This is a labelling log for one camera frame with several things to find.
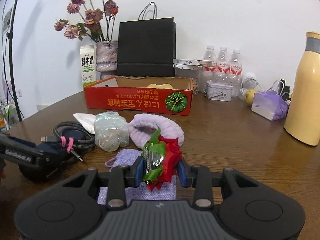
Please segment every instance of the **red cardboard box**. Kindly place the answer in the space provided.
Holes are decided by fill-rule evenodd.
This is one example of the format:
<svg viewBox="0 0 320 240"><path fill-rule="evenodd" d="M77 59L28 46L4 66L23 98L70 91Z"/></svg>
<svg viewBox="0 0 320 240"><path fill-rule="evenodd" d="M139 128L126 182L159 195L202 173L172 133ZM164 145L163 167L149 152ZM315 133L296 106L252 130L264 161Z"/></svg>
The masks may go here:
<svg viewBox="0 0 320 240"><path fill-rule="evenodd" d="M174 89L147 88L170 84ZM84 87L88 108L189 115L192 81L189 78L112 76Z"/></svg>

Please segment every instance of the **pumpkin illustration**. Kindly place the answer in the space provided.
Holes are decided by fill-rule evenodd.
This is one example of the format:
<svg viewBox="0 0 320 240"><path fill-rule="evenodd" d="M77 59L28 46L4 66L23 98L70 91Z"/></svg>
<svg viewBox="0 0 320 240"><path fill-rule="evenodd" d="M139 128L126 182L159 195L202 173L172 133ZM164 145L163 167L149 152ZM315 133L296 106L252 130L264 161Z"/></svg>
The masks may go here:
<svg viewBox="0 0 320 240"><path fill-rule="evenodd" d="M188 97L180 92L172 92L165 99L165 106L172 113L180 113L186 109L188 104Z"/></svg>

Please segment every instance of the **white cloth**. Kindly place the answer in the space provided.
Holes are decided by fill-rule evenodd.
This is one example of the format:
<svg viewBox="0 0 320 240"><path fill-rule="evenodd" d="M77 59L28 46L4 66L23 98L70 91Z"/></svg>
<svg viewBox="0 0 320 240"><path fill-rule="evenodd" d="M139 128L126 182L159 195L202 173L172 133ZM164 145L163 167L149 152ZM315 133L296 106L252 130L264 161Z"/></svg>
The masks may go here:
<svg viewBox="0 0 320 240"><path fill-rule="evenodd" d="M84 129L86 129L89 133L94 134L93 123L96 119L94 114L76 113L73 115L73 117L76 118L79 123L81 123Z"/></svg>

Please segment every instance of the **black pole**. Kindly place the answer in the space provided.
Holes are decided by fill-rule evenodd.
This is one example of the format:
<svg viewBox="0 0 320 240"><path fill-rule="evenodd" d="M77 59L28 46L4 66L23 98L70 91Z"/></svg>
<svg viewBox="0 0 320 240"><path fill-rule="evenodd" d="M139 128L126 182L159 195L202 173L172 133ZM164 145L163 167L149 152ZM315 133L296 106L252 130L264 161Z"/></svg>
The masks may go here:
<svg viewBox="0 0 320 240"><path fill-rule="evenodd" d="M9 68L10 68L10 80L11 80L13 101L14 101L14 104L16 106L19 122L21 122L22 118L21 118L20 108L19 108L19 104L18 104L16 87L14 85L13 61L12 61L13 21L14 21L14 15L16 13L17 3L18 3L18 0L15 0L14 5L13 5L13 9L12 9L11 24L10 24L10 33L9 33Z"/></svg>

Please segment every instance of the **yellow thermos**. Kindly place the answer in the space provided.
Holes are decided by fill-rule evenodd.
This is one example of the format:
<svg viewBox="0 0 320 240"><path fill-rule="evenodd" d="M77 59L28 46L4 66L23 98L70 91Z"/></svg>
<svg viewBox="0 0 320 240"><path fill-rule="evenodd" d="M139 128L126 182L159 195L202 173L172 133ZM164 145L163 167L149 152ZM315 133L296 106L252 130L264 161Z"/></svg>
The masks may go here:
<svg viewBox="0 0 320 240"><path fill-rule="evenodd" d="M316 146L320 139L320 34L307 33L284 128L293 137Z"/></svg>

